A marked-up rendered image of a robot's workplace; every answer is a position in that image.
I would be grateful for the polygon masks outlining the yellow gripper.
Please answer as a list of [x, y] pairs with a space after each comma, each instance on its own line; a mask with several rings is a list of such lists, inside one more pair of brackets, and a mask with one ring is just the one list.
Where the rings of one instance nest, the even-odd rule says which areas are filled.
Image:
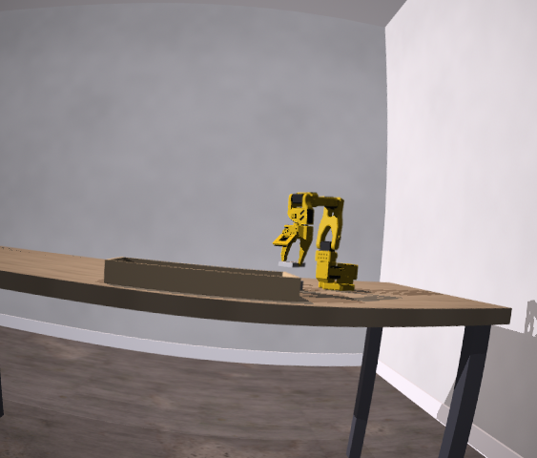
[[312, 243], [314, 227], [308, 225], [304, 226], [304, 224], [300, 226], [298, 223], [294, 223], [294, 225], [284, 225], [284, 227], [285, 228], [282, 230], [282, 234], [276, 238], [273, 244], [275, 244], [274, 246], [282, 246], [281, 261], [286, 261], [292, 243], [299, 239], [298, 265], [301, 266]]

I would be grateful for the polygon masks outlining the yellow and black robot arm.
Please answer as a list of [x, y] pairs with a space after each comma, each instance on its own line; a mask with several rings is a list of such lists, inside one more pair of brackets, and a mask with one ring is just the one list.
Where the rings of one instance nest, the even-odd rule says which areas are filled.
[[[353, 279], [356, 277], [357, 265], [336, 263], [338, 253], [335, 250], [338, 250], [340, 246], [343, 204], [342, 198], [319, 197], [317, 193], [291, 194], [288, 202], [288, 217], [299, 225], [314, 225], [313, 207], [324, 206], [317, 239], [317, 248], [320, 251], [316, 251], [316, 278], [319, 281], [319, 287], [328, 290], [354, 291]], [[334, 213], [333, 217], [332, 213]], [[330, 229], [333, 234], [332, 241], [325, 241]]]

